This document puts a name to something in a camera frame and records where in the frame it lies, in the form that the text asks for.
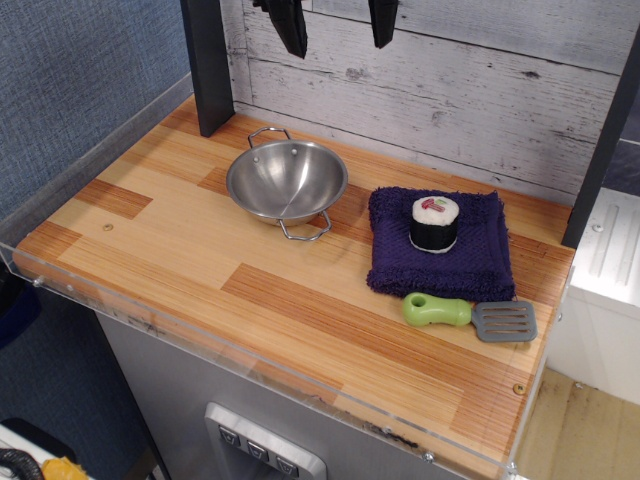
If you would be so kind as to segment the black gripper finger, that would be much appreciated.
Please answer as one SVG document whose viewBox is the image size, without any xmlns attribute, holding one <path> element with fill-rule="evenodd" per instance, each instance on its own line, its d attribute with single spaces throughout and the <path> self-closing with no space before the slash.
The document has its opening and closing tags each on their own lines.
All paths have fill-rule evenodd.
<svg viewBox="0 0 640 480">
<path fill-rule="evenodd" d="M 382 49 L 392 41 L 399 4 L 399 0 L 368 1 L 376 48 Z"/>
<path fill-rule="evenodd" d="M 308 36 L 301 1 L 255 0 L 252 4 L 269 15 L 286 50 L 304 59 L 307 53 Z"/>
</svg>

